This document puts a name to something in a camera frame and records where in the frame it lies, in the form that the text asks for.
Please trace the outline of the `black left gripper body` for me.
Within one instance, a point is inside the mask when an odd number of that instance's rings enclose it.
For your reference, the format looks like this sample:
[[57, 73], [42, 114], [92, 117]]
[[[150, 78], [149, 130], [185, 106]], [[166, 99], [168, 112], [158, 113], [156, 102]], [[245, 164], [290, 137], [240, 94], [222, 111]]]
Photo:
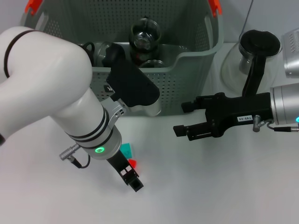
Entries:
[[129, 161], [126, 159], [126, 157], [120, 150], [117, 153], [115, 153], [114, 156], [107, 159], [107, 161], [117, 172], [121, 172], [125, 170], [127, 167], [131, 167]]

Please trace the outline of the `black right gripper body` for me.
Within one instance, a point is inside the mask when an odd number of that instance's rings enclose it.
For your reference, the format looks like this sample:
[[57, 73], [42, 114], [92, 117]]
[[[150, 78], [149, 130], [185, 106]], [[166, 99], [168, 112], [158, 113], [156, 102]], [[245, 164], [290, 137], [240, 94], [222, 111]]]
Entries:
[[251, 97], [229, 98], [223, 92], [196, 98], [199, 108], [205, 109], [206, 122], [197, 137], [221, 137], [234, 126], [253, 124], [253, 120], [239, 121], [239, 117], [260, 116], [271, 119], [270, 93], [256, 94]]

